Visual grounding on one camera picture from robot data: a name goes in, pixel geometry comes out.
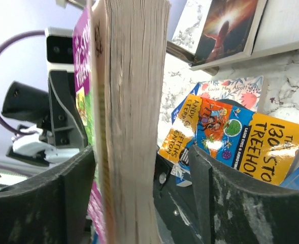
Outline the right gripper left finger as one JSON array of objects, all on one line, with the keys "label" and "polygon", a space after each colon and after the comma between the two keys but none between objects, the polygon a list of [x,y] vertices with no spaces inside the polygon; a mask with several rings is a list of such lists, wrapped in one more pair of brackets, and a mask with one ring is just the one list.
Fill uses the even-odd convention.
[{"label": "right gripper left finger", "polygon": [[95,170],[92,147],[0,191],[0,243],[81,243]]}]

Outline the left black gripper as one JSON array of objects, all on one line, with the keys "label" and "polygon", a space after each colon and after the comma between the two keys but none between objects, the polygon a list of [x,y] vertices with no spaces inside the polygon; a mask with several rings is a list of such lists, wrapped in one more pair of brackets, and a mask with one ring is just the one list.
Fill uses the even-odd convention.
[{"label": "left black gripper", "polygon": [[50,71],[48,91],[54,146],[83,150],[88,139],[75,104],[74,73]]}]

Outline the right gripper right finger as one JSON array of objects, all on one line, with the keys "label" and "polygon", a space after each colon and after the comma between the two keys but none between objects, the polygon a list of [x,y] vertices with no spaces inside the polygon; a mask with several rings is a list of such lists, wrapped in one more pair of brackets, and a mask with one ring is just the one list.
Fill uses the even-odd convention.
[{"label": "right gripper right finger", "polygon": [[189,163],[204,243],[299,243],[299,191],[247,176],[196,145]]}]

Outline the purple 117-Storey Treehouse book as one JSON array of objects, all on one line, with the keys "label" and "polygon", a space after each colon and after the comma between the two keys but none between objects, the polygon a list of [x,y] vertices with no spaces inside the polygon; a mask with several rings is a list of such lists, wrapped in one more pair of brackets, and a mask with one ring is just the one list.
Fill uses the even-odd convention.
[{"label": "purple 117-Storey Treehouse book", "polygon": [[[73,61],[75,69],[76,107],[86,131],[87,144],[94,145],[93,95],[91,90],[91,42],[93,41],[91,4],[87,1],[73,30]],[[88,215],[91,217],[98,243],[106,243],[102,195],[99,185],[98,166],[89,197]]]}]

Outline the Little Women floral book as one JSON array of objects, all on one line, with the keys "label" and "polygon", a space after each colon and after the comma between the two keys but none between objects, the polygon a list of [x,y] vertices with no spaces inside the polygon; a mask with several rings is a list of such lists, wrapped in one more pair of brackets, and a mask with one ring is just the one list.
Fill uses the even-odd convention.
[{"label": "Little Women floral book", "polygon": [[196,95],[211,100],[229,99],[247,109],[262,112],[268,82],[263,76],[199,82]]}]

